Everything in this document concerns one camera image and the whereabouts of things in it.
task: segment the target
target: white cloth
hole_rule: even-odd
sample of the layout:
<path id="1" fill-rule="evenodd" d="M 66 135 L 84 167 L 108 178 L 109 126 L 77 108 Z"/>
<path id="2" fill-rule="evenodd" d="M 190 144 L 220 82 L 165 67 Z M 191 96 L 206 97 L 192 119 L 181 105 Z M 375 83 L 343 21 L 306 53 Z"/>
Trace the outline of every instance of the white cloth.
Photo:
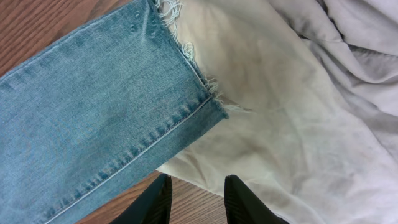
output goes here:
<path id="1" fill-rule="evenodd" d="M 352 56 L 349 47 L 338 32 L 330 35 L 332 23 L 314 22 L 329 20 L 317 2 L 275 2 L 183 2 L 179 41 L 194 44 L 197 64 L 219 78 L 226 97 L 255 113 L 230 113 L 158 170 L 218 195 L 225 176 L 236 174 L 289 223 L 398 223 L 398 166 L 347 103 L 358 92 L 344 86 L 336 66 Z M 301 27 L 330 45 L 302 41 L 278 12 L 310 16 Z"/>

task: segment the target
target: beige cloth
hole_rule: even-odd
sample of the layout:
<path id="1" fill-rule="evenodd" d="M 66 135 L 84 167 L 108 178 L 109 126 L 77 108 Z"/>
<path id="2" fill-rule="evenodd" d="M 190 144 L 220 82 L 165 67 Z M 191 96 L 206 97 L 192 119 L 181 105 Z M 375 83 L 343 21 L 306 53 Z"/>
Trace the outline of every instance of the beige cloth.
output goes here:
<path id="1" fill-rule="evenodd" d="M 255 113 L 230 113 L 158 170 L 218 195 L 236 174 L 289 223 L 398 223 L 397 164 L 274 8 L 183 3 L 179 41 Z"/>

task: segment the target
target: wood grain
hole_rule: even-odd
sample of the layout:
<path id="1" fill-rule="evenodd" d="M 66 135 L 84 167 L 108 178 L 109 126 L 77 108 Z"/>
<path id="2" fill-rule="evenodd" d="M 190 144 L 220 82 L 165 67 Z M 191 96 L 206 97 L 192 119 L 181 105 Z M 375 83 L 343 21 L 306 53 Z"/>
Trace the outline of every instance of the wood grain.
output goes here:
<path id="1" fill-rule="evenodd" d="M 0 77 L 78 26 L 129 0 L 0 0 Z M 109 223 L 159 175 L 97 209 L 79 224 Z M 222 197 L 172 178 L 171 223 L 226 223 Z"/>

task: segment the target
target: denim fabric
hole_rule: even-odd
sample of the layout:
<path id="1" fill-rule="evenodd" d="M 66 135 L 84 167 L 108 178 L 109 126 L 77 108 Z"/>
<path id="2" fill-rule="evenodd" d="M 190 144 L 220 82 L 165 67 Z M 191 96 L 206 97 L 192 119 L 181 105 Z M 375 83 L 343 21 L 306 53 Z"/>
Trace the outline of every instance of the denim fabric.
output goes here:
<path id="1" fill-rule="evenodd" d="M 227 117 L 153 2 L 86 24 L 0 79 L 0 223 L 73 223 Z"/>

